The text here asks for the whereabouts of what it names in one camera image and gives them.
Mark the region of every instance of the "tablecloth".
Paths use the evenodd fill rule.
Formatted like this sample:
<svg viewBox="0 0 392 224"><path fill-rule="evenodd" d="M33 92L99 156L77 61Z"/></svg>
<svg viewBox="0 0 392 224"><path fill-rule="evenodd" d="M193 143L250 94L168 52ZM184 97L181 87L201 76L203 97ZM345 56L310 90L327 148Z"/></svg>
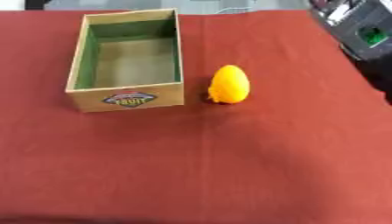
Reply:
<svg viewBox="0 0 392 224"><path fill-rule="evenodd" d="M93 114L83 13L0 13L0 222L392 221L392 108L306 11L181 16L186 105ZM202 101L226 64L250 97Z"/></svg>

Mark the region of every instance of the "red tablecloth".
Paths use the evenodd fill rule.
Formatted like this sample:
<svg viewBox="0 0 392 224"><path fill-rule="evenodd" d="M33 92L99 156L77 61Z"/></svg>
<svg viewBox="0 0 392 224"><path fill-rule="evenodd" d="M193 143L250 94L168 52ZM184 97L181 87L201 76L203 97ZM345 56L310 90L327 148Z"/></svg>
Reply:
<svg viewBox="0 0 392 224"><path fill-rule="evenodd" d="M392 108L305 11L181 16L186 105L96 114L81 15L0 13L0 222L392 222ZM225 64L251 96L202 102Z"/></svg>

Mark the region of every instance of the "floor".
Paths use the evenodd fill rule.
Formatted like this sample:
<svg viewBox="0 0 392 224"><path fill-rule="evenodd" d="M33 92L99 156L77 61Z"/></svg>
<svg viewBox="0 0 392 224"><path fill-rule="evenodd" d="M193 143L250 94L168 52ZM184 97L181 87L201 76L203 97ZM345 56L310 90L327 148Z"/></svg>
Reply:
<svg viewBox="0 0 392 224"><path fill-rule="evenodd" d="M47 10L111 10L179 8L183 14L305 9L308 0L52 0Z"/></svg>

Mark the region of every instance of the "wooden crate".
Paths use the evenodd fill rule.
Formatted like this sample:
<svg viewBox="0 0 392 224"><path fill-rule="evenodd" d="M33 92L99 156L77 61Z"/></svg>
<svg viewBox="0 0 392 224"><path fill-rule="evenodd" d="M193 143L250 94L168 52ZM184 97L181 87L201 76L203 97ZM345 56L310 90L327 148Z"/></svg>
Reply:
<svg viewBox="0 0 392 224"><path fill-rule="evenodd" d="M177 11L86 15L66 93L84 112L183 105Z"/></svg>

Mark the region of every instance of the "red fabric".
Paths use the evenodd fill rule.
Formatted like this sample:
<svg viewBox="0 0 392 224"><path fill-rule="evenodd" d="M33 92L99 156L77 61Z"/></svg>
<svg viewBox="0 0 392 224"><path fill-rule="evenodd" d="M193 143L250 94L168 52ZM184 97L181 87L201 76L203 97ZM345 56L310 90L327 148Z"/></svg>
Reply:
<svg viewBox="0 0 392 224"><path fill-rule="evenodd" d="M181 16L186 105L95 114L81 15L0 13L0 221L392 222L392 108L305 11ZM226 64L251 96L204 103Z"/></svg>

